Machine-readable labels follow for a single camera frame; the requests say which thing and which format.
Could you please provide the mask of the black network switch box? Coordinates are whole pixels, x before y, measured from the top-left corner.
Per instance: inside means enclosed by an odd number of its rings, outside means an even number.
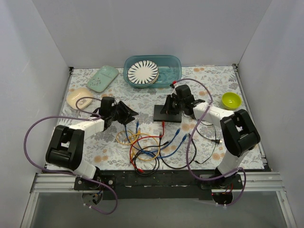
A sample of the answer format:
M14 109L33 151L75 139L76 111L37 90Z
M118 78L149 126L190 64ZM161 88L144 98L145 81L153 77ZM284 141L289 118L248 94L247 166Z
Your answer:
M162 105L154 105L153 121L154 122L168 122L168 123L181 123L182 116L179 114L161 114Z

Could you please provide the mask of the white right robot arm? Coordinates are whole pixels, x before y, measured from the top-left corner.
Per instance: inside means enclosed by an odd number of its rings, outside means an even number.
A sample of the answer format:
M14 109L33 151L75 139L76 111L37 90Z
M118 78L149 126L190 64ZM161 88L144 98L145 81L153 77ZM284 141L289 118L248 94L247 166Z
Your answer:
M239 165L244 157L260 142L260 135L246 110L225 110L211 104L212 102L195 99L188 85L180 85L166 97L166 102L160 111L165 115L184 112L191 118L197 119L199 123L206 121L221 128L227 151L215 169L214 176L210 178L196 176L190 169L189 159L186 158L189 172L200 181L215 181L236 174L241 170Z

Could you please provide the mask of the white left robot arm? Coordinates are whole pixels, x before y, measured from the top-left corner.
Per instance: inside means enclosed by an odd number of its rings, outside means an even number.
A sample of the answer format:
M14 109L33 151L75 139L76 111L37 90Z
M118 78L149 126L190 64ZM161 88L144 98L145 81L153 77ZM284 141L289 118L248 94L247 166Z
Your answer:
M98 168L83 158L84 141L105 131L112 122L127 125L137 115L137 112L122 101L116 102L113 97L101 99L100 107L92 112L89 121L55 127L47 149L46 162L66 168L76 175L97 180Z

